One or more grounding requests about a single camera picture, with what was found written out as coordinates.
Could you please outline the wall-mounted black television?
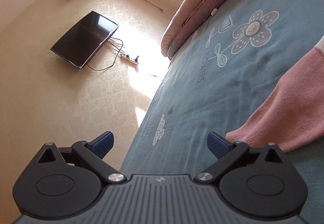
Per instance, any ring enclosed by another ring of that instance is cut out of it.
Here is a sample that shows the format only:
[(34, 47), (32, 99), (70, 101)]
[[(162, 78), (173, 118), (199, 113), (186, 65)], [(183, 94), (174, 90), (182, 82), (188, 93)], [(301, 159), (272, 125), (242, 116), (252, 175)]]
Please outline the wall-mounted black television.
[(74, 67), (82, 69), (113, 36), (118, 27), (117, 23), (91, 11), (75, 23), (50, 51)]

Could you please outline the blue floral bed sheet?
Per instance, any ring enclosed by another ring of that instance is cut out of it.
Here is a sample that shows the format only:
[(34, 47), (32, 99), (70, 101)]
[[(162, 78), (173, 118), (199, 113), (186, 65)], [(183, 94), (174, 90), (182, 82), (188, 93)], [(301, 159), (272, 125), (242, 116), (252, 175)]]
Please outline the blue floral bed sheet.
[[(260, 47), (231, 52), (250, 17), (278, 18)], [(207, 135), (238, 129), (322, 36), (323, 0), (227, 0), (178, 50), (141, 123), (121, 171), (195, 174), (216, 158)]]

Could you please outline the white power strip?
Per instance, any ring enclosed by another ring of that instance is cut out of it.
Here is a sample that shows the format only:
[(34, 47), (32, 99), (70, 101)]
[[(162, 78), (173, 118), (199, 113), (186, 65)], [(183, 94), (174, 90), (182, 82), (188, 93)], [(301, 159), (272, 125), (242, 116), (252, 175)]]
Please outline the white power strip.
[(138, 61), (137, 61), (138, 58), (133, 59), (133, 58), (131, 58), (131, 57), (130, 57), (129, 55), (127, 55), (127, 54), (121, 54), (120, 57), (121, 57), (122, 59), (124, 59), (124, 60), (126, 60), (126, 61), (128, 61), (128, 62), (130, 62), (130, 63), (132, 63), (132, 64), (134, 64), (134, 65), (137, 65), (137, 64), (138, 64)]

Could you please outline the pink and cream sweater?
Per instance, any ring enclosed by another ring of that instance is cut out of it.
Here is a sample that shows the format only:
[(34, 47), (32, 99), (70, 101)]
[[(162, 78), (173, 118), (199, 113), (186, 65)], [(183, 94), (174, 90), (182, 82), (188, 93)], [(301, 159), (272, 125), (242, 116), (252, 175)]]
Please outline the pink and cream sweater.
[(226, 134), (230, 142), (252, 147), (274, 142), (284, 152), (323, 137), (323, 40), (290, 68), (266, 101), (240, 128)]

